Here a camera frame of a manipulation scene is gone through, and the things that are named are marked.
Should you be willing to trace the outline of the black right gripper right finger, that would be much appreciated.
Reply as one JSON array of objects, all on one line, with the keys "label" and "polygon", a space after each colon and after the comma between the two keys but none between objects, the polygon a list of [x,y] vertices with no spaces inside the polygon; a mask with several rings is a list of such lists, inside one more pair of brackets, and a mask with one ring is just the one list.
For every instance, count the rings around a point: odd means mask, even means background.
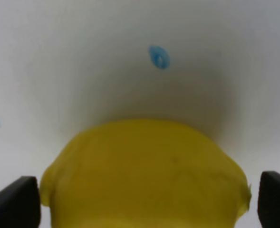
[{"label": "black right gripper right finger", "polygon": [[280,228],[280,174],[275,171],[261,174],[257,213],[263,228]]}]

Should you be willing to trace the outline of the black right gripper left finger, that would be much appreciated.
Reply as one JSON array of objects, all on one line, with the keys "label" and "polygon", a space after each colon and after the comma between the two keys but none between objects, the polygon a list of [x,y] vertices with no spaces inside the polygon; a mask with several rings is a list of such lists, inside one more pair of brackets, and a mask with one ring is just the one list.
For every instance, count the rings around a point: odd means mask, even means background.
[{"label": "black right gripper left finger", "polygon": [[36,177],[22,176],[0,191],[0,228],[37,228],[40,220]]}]

